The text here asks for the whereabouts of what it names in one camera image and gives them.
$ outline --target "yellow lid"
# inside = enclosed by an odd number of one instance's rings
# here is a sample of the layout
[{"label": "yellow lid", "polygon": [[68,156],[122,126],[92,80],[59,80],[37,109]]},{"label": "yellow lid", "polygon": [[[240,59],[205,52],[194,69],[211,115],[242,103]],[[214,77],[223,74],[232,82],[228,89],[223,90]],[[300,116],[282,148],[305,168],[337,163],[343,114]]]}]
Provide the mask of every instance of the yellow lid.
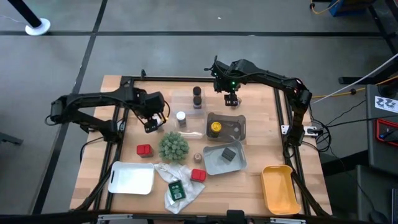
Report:
[{"label": "yellow lid", "polygon": [[211,131],[218,133],[221,131],[221,123],[220,122],[213,122],[211,124]]}]

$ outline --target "white cable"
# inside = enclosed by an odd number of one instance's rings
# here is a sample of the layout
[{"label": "white cable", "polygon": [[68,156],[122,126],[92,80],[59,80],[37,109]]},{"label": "white cable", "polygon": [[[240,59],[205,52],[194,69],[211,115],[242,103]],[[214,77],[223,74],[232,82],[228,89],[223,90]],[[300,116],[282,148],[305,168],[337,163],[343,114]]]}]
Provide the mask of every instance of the white cable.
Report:
[{"label": "white cable", "polygon": [[384,62],[384,64],[380,65],[377,69],[375,69],[375,70],[373,70],[371,73],[365,75],[363,78],[359,79],[358,81],[356,81],[356,82],[354,82],[354,83],[352,83],[352,84],[350,84],[350,85],[348,85],[348,86],[345,86],[345,87],[341,88],[340,90],[335,91],[334,93],[330,93],[329,95],[327,95],[327,96],[325,96],[325,97],[323,97],[323,98],[320,98],[319,100],[317,100],[317,101],[315,101],[315,102],[313,102],[313,103],[311,103],[311,104],[318,103],[319,101],[324,100],[324,99],[330,97],[331,95],[334,95],[334,94],[336,94],[336,93],[338,93],[338,92],[340,92],[340,91],[342,91],[342,90],[347,89],[347,88],[350,87],[350,86],[353,86],[353,85],[359,83],[360,81],[364,80],[365,78],[367,78],[367,77],[373,75],[374,73],[376,73],[376,72],[377,72],[378,70],[380,70],[382,67],[384,67],[384,66],[387,65],[389,62],[391,62],[392,60],[394,60],[397,56],[398,56],[398,54],[394,55],[394,56],[393,56],[392,58],[390,58],[388,61]]},{"label": "white cable", "polygon": [[8,17],[8,16],[5,16],[5,15],[0,15],[0,17],[3,17],[3,18],[5,18],[5,19],[12,20],[12,21],[17,22],[17,23],[22,23],[22,24],[24,24],[24,22],[18,21],[18,20],[16,20],[16,19],[13,19],[13,18]]}]

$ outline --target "yellow cable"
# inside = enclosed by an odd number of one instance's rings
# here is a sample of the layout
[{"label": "yellow cable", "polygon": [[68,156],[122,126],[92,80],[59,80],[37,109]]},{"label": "yellow cable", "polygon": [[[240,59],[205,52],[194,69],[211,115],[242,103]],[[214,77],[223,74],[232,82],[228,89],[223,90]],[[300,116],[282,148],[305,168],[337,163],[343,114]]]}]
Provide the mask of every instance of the yellow cable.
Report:
[{"label": "yellow cable", "polygon": [[[397,76],[394,76],[394,77],[392,77],[392,78],[389,78],[389,79],[387,79],[387,80],[384,80],[384,81],[382,81],[382,82],[379,82],[379,83],[377,83],[376,85],[381,85],[381,84],[386,83],[386,82],[388,82],[388,81],[391,81],[391,80],[393,80],[393,79],[395,79],[395,78],[398,78],[398,75],[397,75]],[[362,90],[365,90],[365,88],[359,88],[359,89],[357,89],[356,91],[358,92],[358,91],[362,91]],[[346,92],[346,93],[334,94],[334,95],[331,95],[331,96],[344,96],[344,95],[350,95],[350,94],[351,94],[351,92]],[[327,96],[327,95],[313,96],[312,98],[313,98],[313,99],[316,99],[316,98],[323,98],[323,97],[325,97],[325,96]]]},{"label": "yellow cable", "polygon": [[326,9],[324,9],[320,12],[317,12],[316,10],[314,10],[315,5],[312,6],[312,4],[313,4],[312,0],[310,0],[310,1],[311,1],[310,7],[311,7],[313,13],[315,13],[315,14],[322,14],[322,13],[326,12],[327,10],[331,9],[333,6],[335,6],[338,2],[340,2],[340,0],[337,0],[335,3],[333,3],[331,6],[327,7]]}]

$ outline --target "red device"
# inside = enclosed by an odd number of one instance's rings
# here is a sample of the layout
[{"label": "red device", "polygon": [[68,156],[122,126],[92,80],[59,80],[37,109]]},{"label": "red device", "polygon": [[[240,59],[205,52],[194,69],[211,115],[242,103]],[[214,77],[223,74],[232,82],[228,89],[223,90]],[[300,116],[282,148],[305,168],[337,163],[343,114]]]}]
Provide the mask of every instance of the red device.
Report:
[{"label": "red device", "polygon": [[154,156],[154,152],[150,144],[143,144],[137,146],[137,155],[141,158],[147,158]]},{"label": "red device", "polygon": [[197,182],[203,182],[206,180],[206,171],[200,169],[193,169],[191,174],[191,180]]},{"label": "red device", "polygon": [[397,140],[397,142],[394,142],[394,141],[386,141],[385,138],[382,138],[382,135],[387,133],[390,129],[398,129],[398,123],[395,123],[392,121],[387,121],[385,119],[377,119],[376,120],[376,138],[377,138],[377,140],[385,142],[385,143],[393,145],[393,146],[398,146],[398,140]]}]

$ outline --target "small succulent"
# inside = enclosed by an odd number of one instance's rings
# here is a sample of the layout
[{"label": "small succulent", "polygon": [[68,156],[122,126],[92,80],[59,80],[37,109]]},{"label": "small succulent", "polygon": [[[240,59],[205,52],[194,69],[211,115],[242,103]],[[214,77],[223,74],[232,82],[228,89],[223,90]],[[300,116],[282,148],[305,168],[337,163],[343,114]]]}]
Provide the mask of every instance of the small succulent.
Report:
[{"label": "small succulent", "polygon": [[166,133],[159,143],[159,155],[164,161],[182,161],[186,158],[188,150],[188,142],[180,133]]}]

